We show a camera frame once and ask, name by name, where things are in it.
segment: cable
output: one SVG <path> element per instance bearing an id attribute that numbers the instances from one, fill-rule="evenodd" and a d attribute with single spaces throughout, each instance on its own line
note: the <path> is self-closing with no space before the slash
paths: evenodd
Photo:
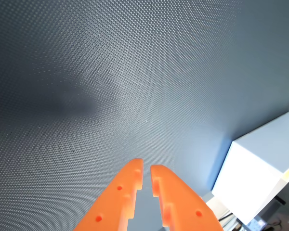
<path id="1" fill-rule="evenodd" d="M 229 213 L 228 215 L 224 216 L 223 218 L 219 219 L 218 221 L 220 222 L 220 221 L 230 217 L 231 215 L 233 215 L 233 213 Z"/>

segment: white box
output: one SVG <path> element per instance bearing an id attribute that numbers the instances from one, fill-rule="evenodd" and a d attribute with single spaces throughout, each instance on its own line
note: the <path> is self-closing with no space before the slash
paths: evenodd
<path id="1" fill-rule="evenodd" d="M 212 193 L 248 224 L 289 182 L 289 112 L 232 142 Z"/>

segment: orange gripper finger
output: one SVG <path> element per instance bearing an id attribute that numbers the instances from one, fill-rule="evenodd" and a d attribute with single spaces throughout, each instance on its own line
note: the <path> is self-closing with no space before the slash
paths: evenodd
<path id="1" fill-rule="evenodd" d="M 212 210 L 169 168 L 151 166 L 151 178 L 164 227 L 170 231 L 223 231 Z"/>
<path id="2" fill-rule="evenodd" d="M 115 176 L 86 213 L 76 231 L 126 231 L 142 189 L 144 162 L 133 159 Z"/>

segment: dark gray textured surface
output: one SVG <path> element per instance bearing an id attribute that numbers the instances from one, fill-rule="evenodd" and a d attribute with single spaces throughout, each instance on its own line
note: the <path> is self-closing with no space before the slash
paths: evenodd
<path id="1" fill-rule="evenodd" d="M 289 1 L 0 0 L 0 230 L 72 230 L 144 159 L 207 193 L 232 139 L 289 110 Z"/>

